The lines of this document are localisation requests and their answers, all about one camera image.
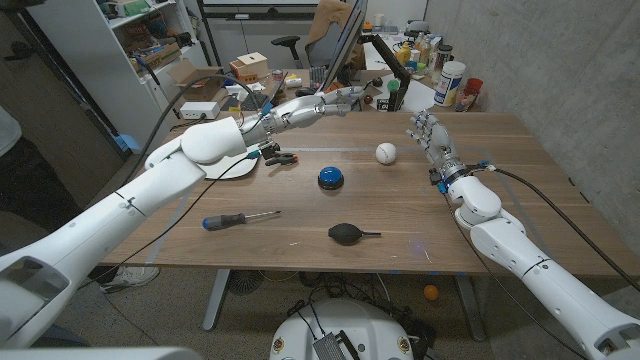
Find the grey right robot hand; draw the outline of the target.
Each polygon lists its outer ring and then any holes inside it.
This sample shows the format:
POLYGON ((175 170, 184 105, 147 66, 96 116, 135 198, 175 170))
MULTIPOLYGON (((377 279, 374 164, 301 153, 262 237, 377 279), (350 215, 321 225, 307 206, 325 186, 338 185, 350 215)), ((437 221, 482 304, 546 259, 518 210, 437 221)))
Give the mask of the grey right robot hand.
POLYGON ((424 150, 433 165, 429 171, 433 185, 441 183, 448 189, 458 178, 468 174, 469 170, 460 160, 448 130, 434 114, 422 110, 414 113, 410 122, 415 130, 407 130, 406 133, 424 150))

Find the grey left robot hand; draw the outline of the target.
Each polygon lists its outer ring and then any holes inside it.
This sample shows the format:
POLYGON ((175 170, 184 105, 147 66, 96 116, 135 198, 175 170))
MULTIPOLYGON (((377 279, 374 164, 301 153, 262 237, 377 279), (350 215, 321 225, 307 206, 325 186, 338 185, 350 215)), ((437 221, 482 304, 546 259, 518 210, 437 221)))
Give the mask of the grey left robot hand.
POLYGON ((352 86, 297 97, 273 108, 263 117, 261 124, 269 133, 306 128, 324 116, 345 116, 364 95, 363 87, 352 86))

